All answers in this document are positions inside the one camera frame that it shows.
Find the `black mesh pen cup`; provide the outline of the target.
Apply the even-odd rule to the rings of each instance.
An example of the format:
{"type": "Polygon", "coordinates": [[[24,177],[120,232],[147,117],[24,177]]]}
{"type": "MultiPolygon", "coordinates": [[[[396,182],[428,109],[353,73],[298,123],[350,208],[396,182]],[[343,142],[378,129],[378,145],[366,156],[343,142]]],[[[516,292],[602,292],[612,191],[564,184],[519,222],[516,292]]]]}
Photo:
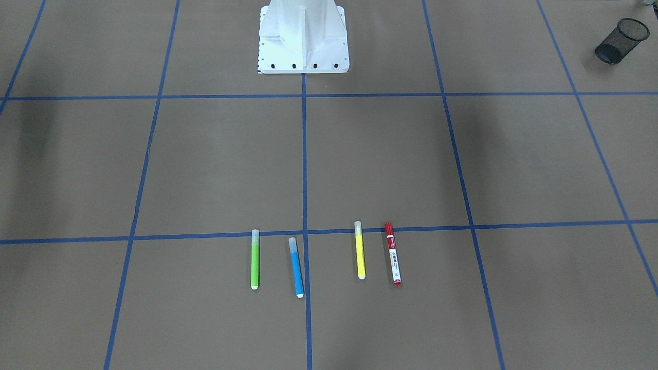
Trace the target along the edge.
{"type": "Polygon", "coordinates": [[[623,18],[616,27],[595,47],[595,55],[604,63],[618,65],[640,42],[648,39],[646,24],[633,18],[623,18]]]}

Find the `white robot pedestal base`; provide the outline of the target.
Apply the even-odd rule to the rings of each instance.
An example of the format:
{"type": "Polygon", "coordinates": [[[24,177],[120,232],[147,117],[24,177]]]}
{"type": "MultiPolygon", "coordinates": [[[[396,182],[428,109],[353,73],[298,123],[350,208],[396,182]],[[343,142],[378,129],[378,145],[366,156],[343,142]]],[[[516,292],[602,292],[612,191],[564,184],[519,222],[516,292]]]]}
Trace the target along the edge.
{"type": "Polygon", "coordinates": [[[258,73],[346,73],[345,9],[334,1],[270,1],[259,12],[258,73]]]}

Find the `blue highlighter marker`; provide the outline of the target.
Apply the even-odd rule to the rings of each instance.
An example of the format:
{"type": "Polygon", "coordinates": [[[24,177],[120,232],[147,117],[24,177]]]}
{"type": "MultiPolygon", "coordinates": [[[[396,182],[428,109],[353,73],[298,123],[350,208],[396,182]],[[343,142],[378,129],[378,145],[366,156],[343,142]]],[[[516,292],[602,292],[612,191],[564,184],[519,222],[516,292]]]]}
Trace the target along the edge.
{"type": "Polygon", "coordinates": [[[297,298],[301,299],[305,296],[305,288],[303,286],[303,275],[299,262],[298,244],[296,237],[289,237],[288,245],[295,295],[297,298]]]}

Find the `yellow highlighter marker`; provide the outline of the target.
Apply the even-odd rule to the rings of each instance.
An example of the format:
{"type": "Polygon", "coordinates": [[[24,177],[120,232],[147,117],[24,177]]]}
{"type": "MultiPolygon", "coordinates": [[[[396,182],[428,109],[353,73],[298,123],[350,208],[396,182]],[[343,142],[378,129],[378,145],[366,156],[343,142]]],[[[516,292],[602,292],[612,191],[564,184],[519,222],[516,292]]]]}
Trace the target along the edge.
{"type": "Polygon", "coordinates": [[[360,221],[354,222],[355,230],[355,255],[357,263],[357,276],[360,280],[366,279],[365,259],[364,259],[364,243],[362,234],[362,223],[360,221]]]}

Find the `red whiteboard marker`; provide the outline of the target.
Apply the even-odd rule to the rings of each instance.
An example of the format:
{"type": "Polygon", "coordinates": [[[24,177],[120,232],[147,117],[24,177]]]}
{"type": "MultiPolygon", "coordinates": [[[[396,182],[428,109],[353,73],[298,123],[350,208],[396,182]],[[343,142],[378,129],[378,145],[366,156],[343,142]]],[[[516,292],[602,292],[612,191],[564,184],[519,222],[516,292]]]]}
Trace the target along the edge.
{"type": "Polygon", "coordinates": [[[401,286],[401,270],[398,261],[396,241],[392,223],[385,223],[385,234],[386,240],[388,242],[388,252],[392,270],[392,282],[395,286],[401,286]]]}

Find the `green highlighter marker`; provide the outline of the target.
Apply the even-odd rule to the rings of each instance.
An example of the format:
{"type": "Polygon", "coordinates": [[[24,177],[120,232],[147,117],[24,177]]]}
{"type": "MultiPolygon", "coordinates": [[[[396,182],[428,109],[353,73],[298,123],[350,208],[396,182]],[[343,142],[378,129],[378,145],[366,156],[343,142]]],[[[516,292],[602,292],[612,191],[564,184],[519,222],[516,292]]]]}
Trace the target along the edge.
{"type": "Polygon", "coordinates": [[[250,287],[258,290],[260,286],[260,231],[251,230],[250,287]]]}

